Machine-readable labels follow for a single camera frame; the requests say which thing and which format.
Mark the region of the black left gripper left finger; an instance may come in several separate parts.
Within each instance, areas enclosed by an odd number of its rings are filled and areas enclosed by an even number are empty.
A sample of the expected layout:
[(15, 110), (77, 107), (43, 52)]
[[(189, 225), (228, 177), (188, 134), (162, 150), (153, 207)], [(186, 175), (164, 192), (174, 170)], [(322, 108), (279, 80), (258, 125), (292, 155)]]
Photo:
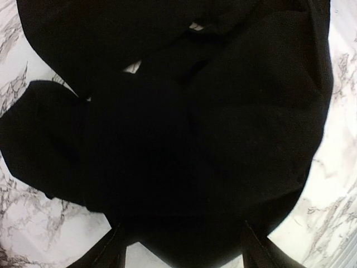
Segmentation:
[(107, 268), (126, 265), (126, 227), (120, 223), (68, 268)]

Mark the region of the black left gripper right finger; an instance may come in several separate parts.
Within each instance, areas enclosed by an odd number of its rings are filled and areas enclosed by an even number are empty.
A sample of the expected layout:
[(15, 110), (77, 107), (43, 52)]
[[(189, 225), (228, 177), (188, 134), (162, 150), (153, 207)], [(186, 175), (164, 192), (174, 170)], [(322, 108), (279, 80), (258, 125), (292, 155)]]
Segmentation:
[(257, 232), (248, 221), (244, 223), (241, 242), (243, 265), (246, 268), (304, 268), (267, 236)]

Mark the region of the black t-shirt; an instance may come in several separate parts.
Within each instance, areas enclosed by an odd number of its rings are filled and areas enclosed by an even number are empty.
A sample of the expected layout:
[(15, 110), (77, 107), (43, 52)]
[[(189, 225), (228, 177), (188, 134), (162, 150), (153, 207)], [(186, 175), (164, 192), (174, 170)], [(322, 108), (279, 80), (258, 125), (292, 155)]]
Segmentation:
[(322, 141), (329, 1), (18, 1), (63, 80), (1, 117), (10, 173), (48, 195), (194, 244), (269, 234)]

